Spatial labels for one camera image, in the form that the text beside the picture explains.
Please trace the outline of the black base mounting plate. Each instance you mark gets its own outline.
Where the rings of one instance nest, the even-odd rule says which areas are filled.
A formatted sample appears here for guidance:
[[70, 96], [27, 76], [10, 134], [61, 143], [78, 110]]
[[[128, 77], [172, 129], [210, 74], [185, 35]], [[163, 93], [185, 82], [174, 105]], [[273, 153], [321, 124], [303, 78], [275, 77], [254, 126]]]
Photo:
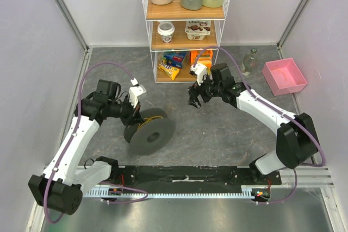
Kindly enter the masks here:
[[280, 173], [267, 176], [237, 166], [119, 166], [110, 182], [154, 194], [237, 193], [241, 187], [281, 185]]

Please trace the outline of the clear glass bottle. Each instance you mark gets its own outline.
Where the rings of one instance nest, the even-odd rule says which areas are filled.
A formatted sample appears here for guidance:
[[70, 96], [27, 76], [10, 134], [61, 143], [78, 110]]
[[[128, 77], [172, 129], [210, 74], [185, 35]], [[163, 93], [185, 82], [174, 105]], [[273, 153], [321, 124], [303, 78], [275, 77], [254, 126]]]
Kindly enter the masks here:
[[257, 64], [257, 50], [256, 49], [251, 49], [248, 54], [246, 54], [242, 60], [240, 70], [241, 73], [245, 76], [249, 75], [252, 73], [254, 68], [256, 67]]

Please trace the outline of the pink plastic bin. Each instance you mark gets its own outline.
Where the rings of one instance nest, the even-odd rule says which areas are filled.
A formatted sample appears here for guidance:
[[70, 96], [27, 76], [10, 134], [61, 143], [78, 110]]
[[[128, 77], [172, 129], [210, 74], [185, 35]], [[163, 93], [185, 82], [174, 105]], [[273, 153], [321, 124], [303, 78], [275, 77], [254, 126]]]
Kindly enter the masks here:
[[300, 92], [308, 84], [293, 58], [266, 62], [262, 74], [274, 96]]

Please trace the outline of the Chobani yogurt tub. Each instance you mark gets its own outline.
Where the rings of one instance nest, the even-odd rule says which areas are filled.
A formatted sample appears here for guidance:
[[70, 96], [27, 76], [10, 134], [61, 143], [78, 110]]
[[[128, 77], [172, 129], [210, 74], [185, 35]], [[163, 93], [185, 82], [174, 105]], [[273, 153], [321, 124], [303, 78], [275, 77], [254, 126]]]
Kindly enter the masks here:
[[211, 20], [188, 20], [185, 24], [185, 32], [189, 40], [202, 41], [211, 34]]

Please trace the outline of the orange snack box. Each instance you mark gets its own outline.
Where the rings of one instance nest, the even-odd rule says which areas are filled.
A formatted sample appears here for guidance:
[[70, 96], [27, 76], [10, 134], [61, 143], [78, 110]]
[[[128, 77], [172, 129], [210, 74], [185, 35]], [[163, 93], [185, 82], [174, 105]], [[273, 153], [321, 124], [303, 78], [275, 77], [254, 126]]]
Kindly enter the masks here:
[[[190, 65], [193, 65], [201, 51], [190, 51]], [[213, 58], [213, 50], [206, 50], [200, 57], [207, 56]]]

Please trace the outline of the yellow green sponge pack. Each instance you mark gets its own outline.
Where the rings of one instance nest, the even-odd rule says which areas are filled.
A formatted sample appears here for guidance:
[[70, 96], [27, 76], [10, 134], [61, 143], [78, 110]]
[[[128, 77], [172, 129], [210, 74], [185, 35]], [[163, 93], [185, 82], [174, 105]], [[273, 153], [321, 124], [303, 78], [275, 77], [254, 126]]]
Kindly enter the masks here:
[[211, 75], [211, 72], [210, 72], [210, 69], [212, 67], [212, 58], [211, 57], [202, 56], [198, 59], [198, 63], [205, 65], [205, 67], [207, 68], [207, 74]]

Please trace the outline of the white yogurt cup with lid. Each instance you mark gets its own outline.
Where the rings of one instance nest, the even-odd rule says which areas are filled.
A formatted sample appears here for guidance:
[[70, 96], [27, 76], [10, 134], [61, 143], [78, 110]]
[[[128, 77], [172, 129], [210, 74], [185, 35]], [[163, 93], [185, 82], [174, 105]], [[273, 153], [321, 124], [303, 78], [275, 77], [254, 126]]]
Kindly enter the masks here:
[[172, 35], [175, 32], [175, 26], [170, 21], [163, 21], [159, 23], [157, 32], [163, 43], [170, 43], [172, 41]]

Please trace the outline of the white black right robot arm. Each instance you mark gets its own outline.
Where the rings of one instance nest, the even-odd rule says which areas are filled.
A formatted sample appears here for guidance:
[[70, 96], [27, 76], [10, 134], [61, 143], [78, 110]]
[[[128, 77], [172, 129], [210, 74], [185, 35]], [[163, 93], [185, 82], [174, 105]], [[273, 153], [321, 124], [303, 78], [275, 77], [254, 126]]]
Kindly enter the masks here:
[[236, 82], [226, 64], [208, 69], [204, 64], [192, 65], [196, 78], [188, 88], [189, 104], [200, 108], [213, 97], [248, 113], [276, 135], [276, 148], [250, 163], [249, 178], [255, 185], [268, 180], [269, 174], [283, 168], [295, 169], [319, 152], [319, 142], [312, 118], [283, 110], [259, 96], [243, 82]]

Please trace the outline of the yellow M&M candy bag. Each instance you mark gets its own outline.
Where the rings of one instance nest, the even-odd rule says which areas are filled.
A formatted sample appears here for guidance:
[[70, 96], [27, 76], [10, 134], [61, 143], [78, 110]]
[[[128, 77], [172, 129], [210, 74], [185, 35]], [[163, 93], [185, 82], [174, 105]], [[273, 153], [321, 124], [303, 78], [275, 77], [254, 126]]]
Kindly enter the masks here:
[[158, 69], [165, 73], [171, 80], [175, 80], [180, 72], [179, 68], [167, 65], [165, 62], [160, 62], [158, 64]]

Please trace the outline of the blue snack box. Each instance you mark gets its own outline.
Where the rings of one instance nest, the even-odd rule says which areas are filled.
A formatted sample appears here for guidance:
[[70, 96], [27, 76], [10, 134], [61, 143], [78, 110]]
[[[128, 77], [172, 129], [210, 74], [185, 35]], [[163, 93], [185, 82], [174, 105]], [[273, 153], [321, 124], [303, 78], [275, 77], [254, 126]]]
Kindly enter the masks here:
[[178, 52], [164, 52], [163, 60], [167, 65], [182, 69], [183, 62], [187, 57], [186, 51], [178, 51]]

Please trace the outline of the black cable spool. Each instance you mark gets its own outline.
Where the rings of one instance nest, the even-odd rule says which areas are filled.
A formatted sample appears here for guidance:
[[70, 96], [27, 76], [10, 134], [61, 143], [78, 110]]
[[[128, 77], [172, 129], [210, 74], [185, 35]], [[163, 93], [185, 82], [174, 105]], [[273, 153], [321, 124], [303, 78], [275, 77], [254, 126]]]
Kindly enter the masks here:
[[144, 124], [128, 126], [123, 132], [131, 155], [150, 155], [162, 149], [174, 136], [176, 124], [160, 108], [142, 111]]

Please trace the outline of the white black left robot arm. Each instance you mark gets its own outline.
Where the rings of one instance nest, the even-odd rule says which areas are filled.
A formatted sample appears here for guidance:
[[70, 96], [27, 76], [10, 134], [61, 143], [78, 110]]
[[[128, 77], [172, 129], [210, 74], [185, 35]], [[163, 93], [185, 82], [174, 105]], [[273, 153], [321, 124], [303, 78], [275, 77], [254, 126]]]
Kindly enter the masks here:
[[131, 81], [132, 86], [120, 101], [116, 98], [120, 84], [99, 80], [96, 91], [80, 100], [74, 112], [70, 129], [58, 152], [41, 175], [31, 176], [28, 186], [39, 206], [63, 214], [74, 214], [82, 197], [100, 182], [113, 185], [121, 180], [117, 160], [105, 156], [97, 158], [92, 166], [77, 173], [77, 167], [87, 145], [104, 120], [119, 118], [126, 126], [140, 123], [139, 98], [146, 89]]

